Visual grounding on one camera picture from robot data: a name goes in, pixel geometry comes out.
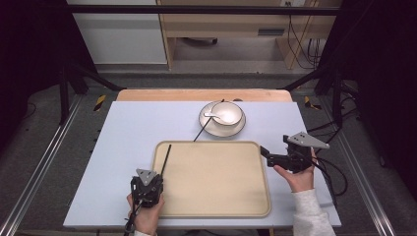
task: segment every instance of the wooden tray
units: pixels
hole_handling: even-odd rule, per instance
[[[163,173],[161,216],[265,216],[268,185],[260,147],[254,142],[159,143],[153,169]]]

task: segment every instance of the spoon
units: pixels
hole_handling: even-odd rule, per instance
[[[223,120],[220,116],[218,116],[217,114],[214,114],[214,113],[205,112],[205,116],[206,117],[217,117],[218,119],[221,120],[221,122],[219,122],[220,124],[222,123],[224,125],[233,125],[233,123]]]

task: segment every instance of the white plate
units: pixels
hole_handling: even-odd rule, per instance
[[[220,102],[221,101],[214,101],[214,102],[207,104],[205,107],[203,107],[202,111],[200,112],[200,118],[199,118],[200,124],[202,125],[202,127],[209,120],[209,117],[206,117],[205,113],[211,112],[212,108]],[[246,123],[246,116],[245,116],[245,112],[243,112],[242,110],[242,119],[240,120],[239,124],[237,124],[236,126],[221,125],[211,119],[206,125],[205,130],[209,134],[212,134],[214,136],[229,137],[229,136],[233,136],[239,133],[245,126],[245,123]]]

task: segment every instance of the person's hand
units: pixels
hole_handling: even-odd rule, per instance
[[[132,195],[128,195],[127,199],[131,209],[128,214],[129,217],[132,212],[133,205]],[[148,235],[155,235],[157,222],[159,220],[159,213],[162,210],[164,204],[165,200],[163,199],[163,195],[160,195],[159,203],[157,205],[151,208],[142,207],[135,218],[135,230]]]
[[[288,182],[293,193],[314,189],[314,165],[296,174],[286,171],[279,165],[274,166],[273,169]]]

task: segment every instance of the metal bracket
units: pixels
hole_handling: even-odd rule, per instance
[[[300,132],[296,135],[288,137],[288,142],[301,146],[301,147],[311,147],[311,148],[325,148],[329,149],[330,145],[326,144],[304,132]]]
[[[156,175],[156,171],[151,170],[136,169],[136,172],[138,173],[139,178],[141,178],[142,183],[144,183],[145,186],[147,186]]]

